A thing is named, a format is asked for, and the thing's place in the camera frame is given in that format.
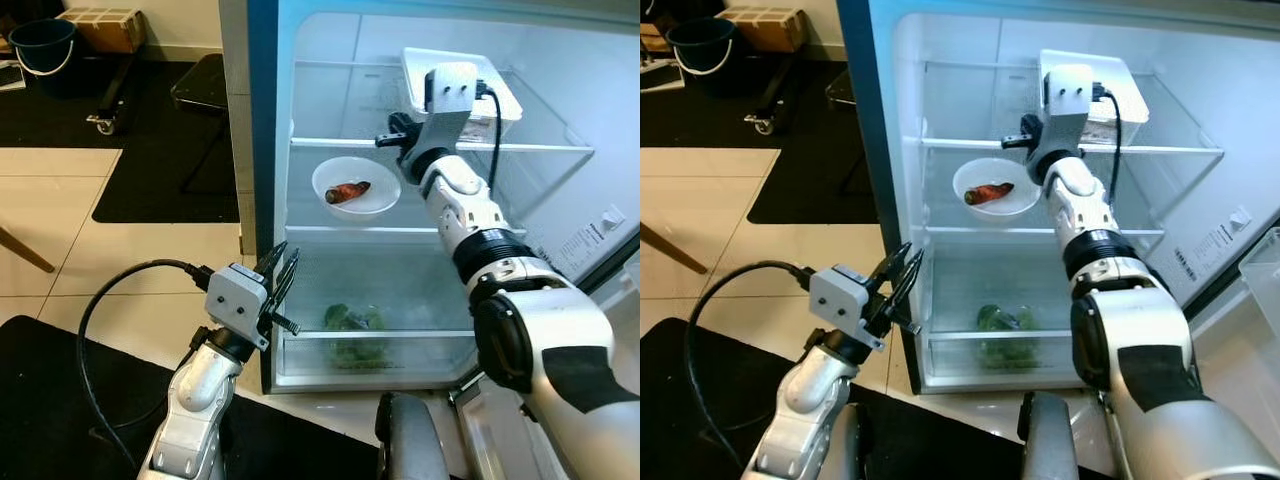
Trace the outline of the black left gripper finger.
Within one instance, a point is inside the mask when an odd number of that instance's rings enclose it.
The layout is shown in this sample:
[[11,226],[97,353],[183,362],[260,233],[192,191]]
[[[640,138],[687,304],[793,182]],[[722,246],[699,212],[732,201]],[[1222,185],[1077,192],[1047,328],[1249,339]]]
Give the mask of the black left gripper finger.
[[873,271],[873,283],[884,284],[899,278],[905,269],[911,247],[911,242],[905,242],[893,253],[888,253]]
[[297,264],[300,261],[300,252],[289,252],[280,257],[278,262],[278,269],[273,279],[273,301],[283,301],[287,296],[288,289],[293,284],[294,273],[297,270]]
[[920,271],[920,265],[923,260],[923,252],[915,252],[902,266],[901,273],[896,276],[892,283],[892,296],[890,302],[892,305],[900,305],[908,300],[913,287],[916,284],[916,279]]
[[273,273],[280,265],[285,256],[288,242],[282,241],[280,243],[271,247],[261,259],[259,259],[255,271],[262,278],[264,283],[269,283]]

